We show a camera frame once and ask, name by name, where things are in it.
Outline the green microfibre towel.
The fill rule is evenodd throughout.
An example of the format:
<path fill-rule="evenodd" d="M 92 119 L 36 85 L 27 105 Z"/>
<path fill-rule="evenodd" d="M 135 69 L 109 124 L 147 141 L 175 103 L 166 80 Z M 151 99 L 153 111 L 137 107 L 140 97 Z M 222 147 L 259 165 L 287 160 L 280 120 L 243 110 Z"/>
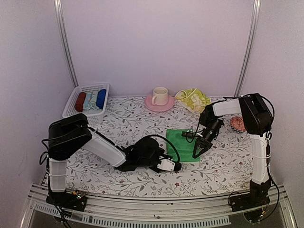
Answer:
<path fill-rule="evenodd" d="M 182 136 L 182 132 L 193 131 L 192 128 L 190 129 L 180 129 L 180 130 L 173 130 L 167 129 L 166 131 L 166 139 L 170 141 L 174 147 L 177 149 L 177 152 L 180 156 L 180 162 L 199 162 L 200 157 L 193 158 L 193 149 L 195 142 L 188 143 L 186 138 Z"/>

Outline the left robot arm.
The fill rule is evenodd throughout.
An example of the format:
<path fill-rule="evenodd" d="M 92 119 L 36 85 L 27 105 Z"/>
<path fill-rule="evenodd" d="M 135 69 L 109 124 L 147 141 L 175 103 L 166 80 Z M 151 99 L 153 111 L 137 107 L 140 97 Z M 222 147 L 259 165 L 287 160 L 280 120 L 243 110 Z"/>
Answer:
<path fill-rule="evenodd" d="M 134 171 L 139 167 L 156 171 L 169 168 L 165 164 L 164 150 L 153 136 L 145 136 L 126 148 L 120 147 L 89 126 L 84 114 L 53 122 L 48 128 L 48 138 L 41 142 L 47 153 L 51 196 L 60 206 L 67 206 L 71 201 L 66 192 L 67 162 L 80 149 L 97 155 L 119 171 Z"/>

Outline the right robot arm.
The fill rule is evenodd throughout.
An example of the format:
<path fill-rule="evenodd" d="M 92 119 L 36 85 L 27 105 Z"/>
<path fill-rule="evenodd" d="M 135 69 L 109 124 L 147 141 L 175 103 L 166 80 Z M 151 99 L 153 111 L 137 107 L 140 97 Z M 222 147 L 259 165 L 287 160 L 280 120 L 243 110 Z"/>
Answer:
<path fill-rule="evenodd" d="M 271 184 L 269 173 L 271 158 L 269 140 L 275 116 L 271 102 L 259 93 L 217 101 L 205 107 L 200 114 L 199 124 L 204 126 L 200 136 L 194 136 L 193 158 L 201 156 L 212 147 L 220 128 L 224 125 L 222 117 L 241 115 L 246 132 L 250 135 L 253 155 L 253 174 L 249 184 L 250 193 L 246 195 L 249 207 L 256 207 L 264 199 Z"/>

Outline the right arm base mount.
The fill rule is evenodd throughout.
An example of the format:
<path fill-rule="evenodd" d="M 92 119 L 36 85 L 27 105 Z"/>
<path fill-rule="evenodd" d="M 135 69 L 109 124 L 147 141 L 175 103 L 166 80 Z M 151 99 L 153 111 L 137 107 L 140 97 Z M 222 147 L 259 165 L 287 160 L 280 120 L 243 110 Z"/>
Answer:
<path fill-rule="evenodd" d="M 242 211 L 270 203 L 268 190 L 252 188 L 249 193 L 233 192 L 228 197 L 228 204 L 233 212 Z"/>

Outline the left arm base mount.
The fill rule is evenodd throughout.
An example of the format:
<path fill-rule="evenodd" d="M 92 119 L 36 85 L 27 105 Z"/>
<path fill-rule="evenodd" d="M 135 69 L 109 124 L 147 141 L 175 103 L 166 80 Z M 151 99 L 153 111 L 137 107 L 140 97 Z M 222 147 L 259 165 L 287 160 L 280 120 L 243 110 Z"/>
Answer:
<path fill-rule="evenodd" d="M 71 209 L 84 212 L 86 208 L 86 192 L 75 190 L 72 193 L 67 192 L 53 192 L 49 190 L 46 198 L 46 203 L 57 206 L 58 208 Z"/>

